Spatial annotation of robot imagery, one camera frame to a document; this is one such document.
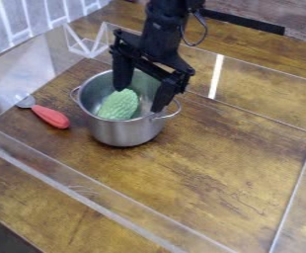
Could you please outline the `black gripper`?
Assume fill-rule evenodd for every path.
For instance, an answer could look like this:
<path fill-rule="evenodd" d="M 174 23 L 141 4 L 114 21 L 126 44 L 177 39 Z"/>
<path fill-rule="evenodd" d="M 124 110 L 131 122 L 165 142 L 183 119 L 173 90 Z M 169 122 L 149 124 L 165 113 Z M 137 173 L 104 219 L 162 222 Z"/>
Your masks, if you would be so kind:
<path fill-rule="evenodd" d="M 116 91 L 131 85 L 137 65 L 146 65 L 154 70 L 154 62 L 158 62 L 187 77 L 194 75 L 193 67 L 178 54 L 190 7 L 189 0 L 151 0 L 146 7 L 143 33 L 138 36 L 122 29 L 114 31 L 111 54 Z M 169 76 L 162 79 L 153 100 L 154 113 L 159 113 L 174 96 L 185 92 L 187 77 Z"/>

